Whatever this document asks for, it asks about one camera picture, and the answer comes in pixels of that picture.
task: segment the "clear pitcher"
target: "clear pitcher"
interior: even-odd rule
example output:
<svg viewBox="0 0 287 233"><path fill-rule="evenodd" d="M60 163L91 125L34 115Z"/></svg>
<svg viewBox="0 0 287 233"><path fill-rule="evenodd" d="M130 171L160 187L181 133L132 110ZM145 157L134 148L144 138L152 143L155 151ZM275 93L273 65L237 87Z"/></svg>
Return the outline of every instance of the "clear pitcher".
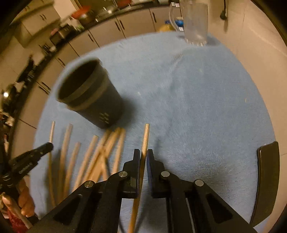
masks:
<svg viewBox="0 0 287 233"><path fill-rule="evenodd" d="M178 27L173 16L173 9L180 7L184 28ZM180 3L170 4L169 20L176 31L184 31L188 43L203 46L207 43L208 7L205 3L195 0L180 0Z"/></svg>

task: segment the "metal screw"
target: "metal screw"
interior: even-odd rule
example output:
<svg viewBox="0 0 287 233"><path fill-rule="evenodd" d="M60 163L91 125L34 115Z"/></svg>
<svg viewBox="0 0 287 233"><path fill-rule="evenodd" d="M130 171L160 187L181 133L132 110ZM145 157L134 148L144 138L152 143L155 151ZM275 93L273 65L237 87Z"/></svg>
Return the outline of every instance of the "metal screw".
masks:
<svg viewBox="0 0 287 233"><path fill-rule="evenodd" d="M170 173L168 171L163 171L161 175L162 177L169 177Z"/></svg>
<svg viewBox="0 0 287 233"><path fill-rule="evenodd" d="M204 183L203 183L202 180L196 180L196 181L195 181L195 184L196 184L197 186L203 186L203 185L204 185Z"/></svg>
<svg viewBox="0 0 287 233"><path fill-rule="evenodd" d="M94 182L91 181L91 180L88 180L88 181L86 181L86 182L84 183L84 186L85 186L86 188L90 188L90 187L92 187L93 185L94 185Z"/></svg>
<svg viewBox="0 0 287 233"><path fill-rule="evenodd" d="M120 177L126 177L126 176L127 176L127 172L121 171L121 172L119 173L119 176L120 176Z"/></svg>

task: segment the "black handle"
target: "black handle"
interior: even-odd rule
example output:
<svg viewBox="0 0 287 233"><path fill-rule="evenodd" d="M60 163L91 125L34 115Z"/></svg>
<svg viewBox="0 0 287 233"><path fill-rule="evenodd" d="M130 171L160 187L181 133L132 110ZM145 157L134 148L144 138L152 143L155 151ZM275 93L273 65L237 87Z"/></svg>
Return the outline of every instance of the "black handle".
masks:
<svg viewBox="0 0 287 233"><path fill-rule="evenodd" d="M63 63L63 61L60 58L57 58L58 61L60 61L62 63L63 66L66 66L65 63Z"/></svg>
<svg viewBox="0 0 287 233"><path fill-rule="evenodd" d="M154 22L156 23L156 16L154 15L154 13L152 13L152 15L154 16Z"/></svg>
<svg viewBox="0 0 287 233"><path fill-rule="evenodd" d="M44 82L41 82L45 87L47 87L47 89L50 91L51 88L49 88Z"/></svg>
<svg viewBox="0 0 287 233"><path fill-rule="evenodd" d="M124 28L123 23L122 23L122 21L121 21L121 20L120 20L120 24L122 25L123 29L125 30L125 28Z"/></svg>
<svg viewBox="0 0 287 233"><path fill-rule="evenodd" d="M115 21L115 24L116 24L118 30L121 31L116 21Z"/></svg>
<svg viewBox="0 0 287 233"><path fill-rule="evenodd" d="M43 90L47 95L49 94L49 92L47 92L43 87L38 86L41 90Z"/></svg>
<svg viewBox="0 0 287 233"><path fill-rule="evenodd" d="M90 34L88 34L88 36L89 36L89 38L91 39L91 41L92 41L92 42L94 42L94 41L93 41L93 39L92 39L92 37L91 37L91 35L90 35Z"/></svg>

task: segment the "hand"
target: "hand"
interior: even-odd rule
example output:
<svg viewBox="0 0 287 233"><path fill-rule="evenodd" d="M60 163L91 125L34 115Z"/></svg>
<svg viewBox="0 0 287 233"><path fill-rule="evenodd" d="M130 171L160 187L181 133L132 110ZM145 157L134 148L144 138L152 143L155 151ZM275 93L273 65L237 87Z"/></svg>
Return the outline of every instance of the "hand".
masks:
<svg viewBox="0 0 287 233"><path fill-rule="evenodd" d="M31 217L34 215L35 205L33 202L32 197L29 193L29 188L26 186L25 181L22 179L19 182L19 191L20 196L18 199L18 204L21 208L21 214L28 217ZM3 195L2 201L5 204L5 206L8 208L8 210L17 218L19 216L15 213L14 209L12 208L12 198L8 195Z"/></svg>

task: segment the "blue tablecloth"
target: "blue tablecloth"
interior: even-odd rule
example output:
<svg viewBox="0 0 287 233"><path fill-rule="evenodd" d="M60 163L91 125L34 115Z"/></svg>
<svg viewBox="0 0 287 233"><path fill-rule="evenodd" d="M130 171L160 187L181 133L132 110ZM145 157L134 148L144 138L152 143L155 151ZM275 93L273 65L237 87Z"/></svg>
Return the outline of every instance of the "blue tablecloth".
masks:
<svg viewBox="0 0 287 233"><path fill-rule="evenodd" d="M124 115L116 125L127 130L120 169L132 159L133 150L141 148L144 125L149 123L148 148L167 170L181 179L202 179L249 222L257 190L256 149L273 142L275 136L249 74L213 37L208 45L196 47L175 32L146 34L96 49L67 65L46 103L34 142L35 147L47 142L51 121L56 121L54 180L69 123L74 127L67 163L75 142L82 143L73 182L92 135L103 135L103 130L56 101L57 89L70 70L95 57L125 102ZM40 216L50 208L47 160L42 158L31 172L31 193ZM132 202L122 202L126 230ZM145 173L139 231L167 232L164 212L165 201L149 195Z"/></svg>

